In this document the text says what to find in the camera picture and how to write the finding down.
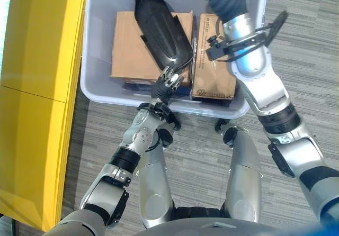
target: yellow cabinet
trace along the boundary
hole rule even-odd
[[[1,85],[66,102],[82,4],[11,0]]]
[[[0,213],[60,221],[85,0],[11,0],[0,83]]]
[[[0,97],[0,210],[45,229],[55,222],[65,103],[2,86]]]

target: plastic storage bin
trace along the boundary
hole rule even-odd
[[[197,19],[200,13],[211,13],[206,0],[165,1],[176,12],[193,11]],[[81,89],[90,100],[129,106],[149,101],[149,92],[125,89],[123,80],[110,77],[115,16],[117,11],[133,11],[134,5],[134,0],[86,0]],[[248,10],[257,28],[262,26],[265,6],[266,0],[248,0]],[[223,119],[241,117],[249,109],[240,92],[236,92],[228,107],[192,101],[189,96],[171,99],[169,107],[174,112]]]

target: brown cardboard box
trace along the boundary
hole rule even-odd
[[[197,46],[197,60],[195,62],[193,78],[193,97],[215,99],[232,99],[235,90],[235,78],[231,76],[225,62],[210,61],[206,54],[209,43],[207,40],[216,35],[218,17],[213,14],[201,14],[199,38]]]
[[[189,39],[192,39],[193,13],[172,13],[178,15]],[[142,32],[134,18],[133,11],[117,13],[113,44],[112,77],[124,79],[127,83],[152,84],[161,74],[152,55],[140,35]],[[190,66],[182,73],[183,84],[191,83]]]

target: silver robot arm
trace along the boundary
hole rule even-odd
[[[254,36],[250,16],[242,14],[224,23],[224,33],[229,41]],[[234,52],[233,56],[251,47]],[[269,150],[281,172],[296,177],[319,220],[339,221],[339,172],[325,165],[317,141],[272,69],[269,49],[261,46],[232,61],[228,71],[237,78],[242,93],[264,126],[272,142]]]
[[[151,101],[139,106],[132,126],[84,195],[79,210],[70,213],[44,235],[103,236],[106,227],[114,228],[118,224],[129,197],[125,187],[130,184],[140,158],[151,148],[154,133],[159,129],[157,135],[166,147],[172,143],[169,136],[173,136],[173,129],[180,127],[176,119],[170,118],[167,102],[181,81],[178,74],[165,68],[153,86]]]
[[[283,174],[296,177],[320,221],[339,221],[339,172],[325,165],[317,141],[273,71],[267,48],[283,24],[281,20],[287,18],[287,12],[278,16],[266,35],[256,33],[246,0],[209,1],[223,22],[225,34],[223,42],[218,42],[216,37],[209,39],[212,46],[207,50],[209,59],[229,56],[228,71],[237,79],[241,92],[272,142],[269,150],[276,165]],[[231,14],[224,11],[229,7],[228,2],[234,4],[235,11]]]

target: gray carpet floor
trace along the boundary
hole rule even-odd
[[[281,10],[290,15],[270,46],[273,68],[283,80],[298,112],[322,148],[326,163],[338,169],[338,0],[267,0],[266,20]],[[63,217],[82,196],[118,147],[137,110],[90,102],[77,92],[69,147]],[[178,114],[182,129],[165,151],[168,179],[177,206],[220,207],[224,202],[231,150],[214,133],[216,119]],[[289,229],[317,223],[299,185],[280,174],[267,149],[258,119],[248,112],[234,122],[248,128],[263,170],[261,222]],[[134,235],[144,227],[138,207],[138,178],[118,227],[106,235]],[[18,235],[42,235],[17,223]],[[10,220],[0,219],[0,234],[10,235]]]

